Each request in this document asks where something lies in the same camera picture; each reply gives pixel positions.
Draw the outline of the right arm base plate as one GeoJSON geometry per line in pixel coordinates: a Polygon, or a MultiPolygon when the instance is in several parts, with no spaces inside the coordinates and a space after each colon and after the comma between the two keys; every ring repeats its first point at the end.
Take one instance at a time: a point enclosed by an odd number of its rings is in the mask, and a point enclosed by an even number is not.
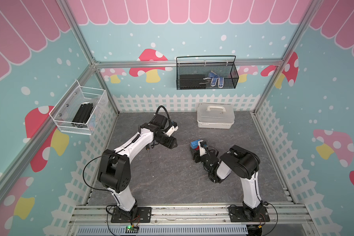
{"type": "Polygon", "coordinates": [[[231,222],[270,222],[270,217],[265,206],[260,205],[255,209],[245,206],[230,205],[228,207],[231,222]]]}

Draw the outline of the large blue lego brick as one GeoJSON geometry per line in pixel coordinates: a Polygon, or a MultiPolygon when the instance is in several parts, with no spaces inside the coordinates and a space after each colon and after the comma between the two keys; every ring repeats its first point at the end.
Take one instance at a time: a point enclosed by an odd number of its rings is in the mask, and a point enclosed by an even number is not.
{"type": "Polygon", "coordinates": [[[190,143],[190,147],[192,148],[192,149],[194,149],[194,150],[197,150],[197,149],[199,149],[200,148],[200,143],[202,142],[203,140],[195,140],[195,141],[192,141],[191,143],[190,143]]]}

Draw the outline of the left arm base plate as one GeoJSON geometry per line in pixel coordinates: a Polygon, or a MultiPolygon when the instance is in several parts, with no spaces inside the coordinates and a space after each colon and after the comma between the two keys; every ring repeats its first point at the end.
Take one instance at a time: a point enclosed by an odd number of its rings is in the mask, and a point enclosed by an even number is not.
{"type": "Polygon", "coordinates": [[[151,207],[135,207],[131,211],[124,211],[119,207],[113,209],[111,223],[150,223],[151,207]]]}

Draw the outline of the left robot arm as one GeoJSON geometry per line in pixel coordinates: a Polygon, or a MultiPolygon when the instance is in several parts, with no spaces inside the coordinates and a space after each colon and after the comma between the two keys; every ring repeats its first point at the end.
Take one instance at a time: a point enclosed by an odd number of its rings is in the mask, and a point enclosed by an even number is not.
{"type": "Polygon", "coordinates": [[[177,140],[172,136],[177,130],[177,123],[171,120],[167,109],[160,105],[151,121],[138,126],[137,133],[127,142],[114,150],[105,150],[101,156],[85,165],[83,174],[91,162],[100,159],[97,181],[104,187],[101,191],[110,192],[117,203],[112,213],[113,223],[119,220],[130,223],[141,221],[137,201],[129,188],[130,164],[141,150],[153,143],[158,143],[168,149],[177,147],[177,140]]]}

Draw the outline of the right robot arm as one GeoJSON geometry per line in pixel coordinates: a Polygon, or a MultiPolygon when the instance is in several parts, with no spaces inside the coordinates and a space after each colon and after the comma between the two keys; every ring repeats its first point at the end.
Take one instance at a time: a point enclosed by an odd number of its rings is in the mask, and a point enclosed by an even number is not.
{"type": "Polygon", "coordinates": [[[213,183],[223,182],[231,173],[241,179],[243,201],[241,206],[230,205],[228,213],[231,222],[270,222],[266,202],[262,200],[258,185],[259,157],[242,147],[232,146],[221,156],[216,149],[203,143],[190,147],[193,160],[202,163],[208,178],[213,183]]]}

